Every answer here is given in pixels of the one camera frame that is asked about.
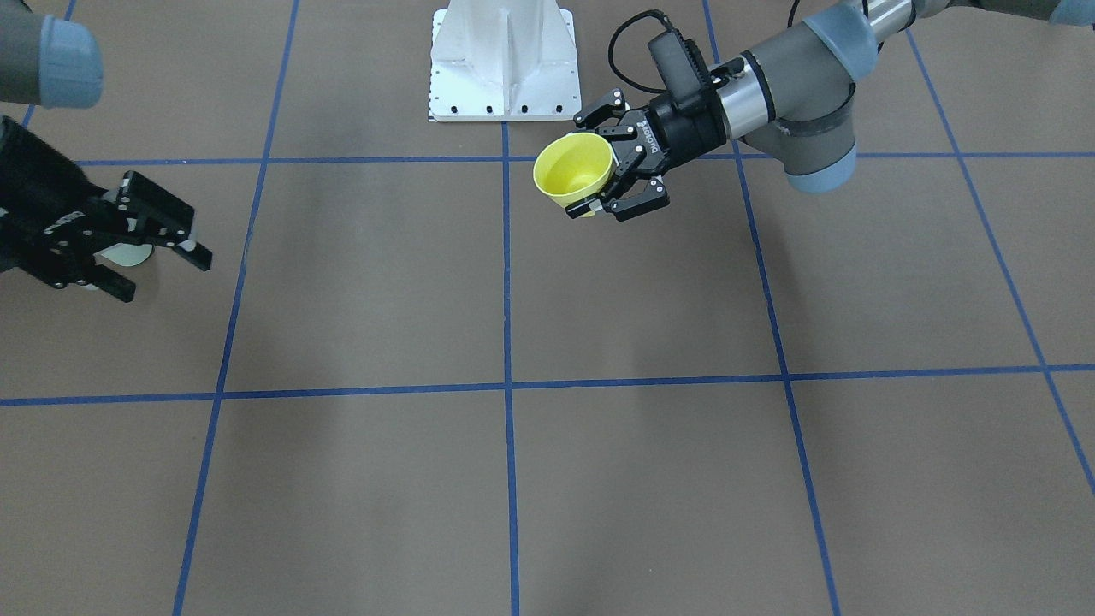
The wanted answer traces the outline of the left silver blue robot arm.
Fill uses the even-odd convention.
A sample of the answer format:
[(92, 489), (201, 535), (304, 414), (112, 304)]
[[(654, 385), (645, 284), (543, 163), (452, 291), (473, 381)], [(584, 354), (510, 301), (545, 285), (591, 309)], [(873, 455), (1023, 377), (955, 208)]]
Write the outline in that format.
[(624, 222), (668, 206), (665, 173), (728, 143), (744, 143), (783, 164), (798, 191), (840, 187), (854, 172), (852, 111), (884, 43), (950, 1), (840, 1), (789, 21), (777, 35), (727, 62), (708, 65), (660, 10), (645, 10), (661, 32), (648, 50), (661, 86), (632, 108), (613, 90), (574, 116), (577, 132), (607, 146), (615, 167), (590, 188), (560, 200), (570, 218), (606, 211)]

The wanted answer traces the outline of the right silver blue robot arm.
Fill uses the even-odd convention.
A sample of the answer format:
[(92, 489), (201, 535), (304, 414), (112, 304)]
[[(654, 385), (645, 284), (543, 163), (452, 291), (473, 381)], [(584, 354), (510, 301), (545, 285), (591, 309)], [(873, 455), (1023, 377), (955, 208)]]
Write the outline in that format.
[[(23, 1), (3, 3), (3, 101), (39, 108), (89, 109), (102, 97), (104, 68), (93, 32), (39, 15)], [(136, 284), (120, 274), (155, 248), (211, 268), (211, 249), (194, 237), (195, 209), (134, 170), (107, 190), (87, 178), (11, 116), (1, 129), (1, 265), (46, 286), (80, 286), (122, 303)]]

